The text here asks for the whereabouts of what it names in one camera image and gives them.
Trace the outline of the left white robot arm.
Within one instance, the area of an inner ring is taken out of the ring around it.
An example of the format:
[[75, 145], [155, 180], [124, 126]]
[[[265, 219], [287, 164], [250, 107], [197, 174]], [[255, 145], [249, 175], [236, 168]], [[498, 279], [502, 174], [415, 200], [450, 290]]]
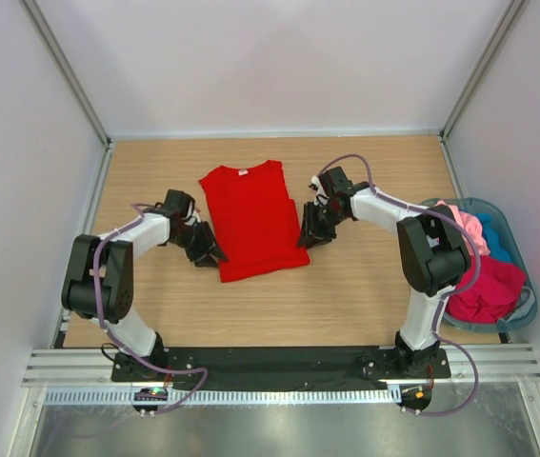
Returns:
[[162, 202], [132, 207], [137, 216], [124, 226], [73, 240], [61, 303], [93, 321], [133, 362], [136, 373], [154, 381], [170, 373], [169, 362], [161, 336], [134, 308], [135, 261], [168, 244], [182, 249], [199, 268], [216, 268], [228, 257], [188, 193], [170, 189]]

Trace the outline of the red t shirt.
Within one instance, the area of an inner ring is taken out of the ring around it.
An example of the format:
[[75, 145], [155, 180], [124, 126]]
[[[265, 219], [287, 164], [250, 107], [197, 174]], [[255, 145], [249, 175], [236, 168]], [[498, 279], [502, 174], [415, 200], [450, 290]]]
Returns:
[[223, 283], [310, 263], [307, 250], [297, 246], [298, 214], [280, 161], [248, 169], [219, 166], [199, 183], [227, 256], [219, 263]]

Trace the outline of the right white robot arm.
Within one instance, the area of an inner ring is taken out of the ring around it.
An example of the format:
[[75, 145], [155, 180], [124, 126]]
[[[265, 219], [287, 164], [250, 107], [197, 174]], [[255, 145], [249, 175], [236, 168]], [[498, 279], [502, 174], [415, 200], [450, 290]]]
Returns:
[[368, 182], [355, 184], [340, 167], [312, 177], [310, 188], [315, 196], [304, 205], [299, 247], [331, 242], [336, 227], [347, 219], [373, 223], [396, 236], [410, 302], [405, 322], [395, 334], [393, 363], [407, 377], [426, 372], [438, 356], [437, 329], [445, 302], [471, 267], [465, 238], [450, 208], [416, 206]]

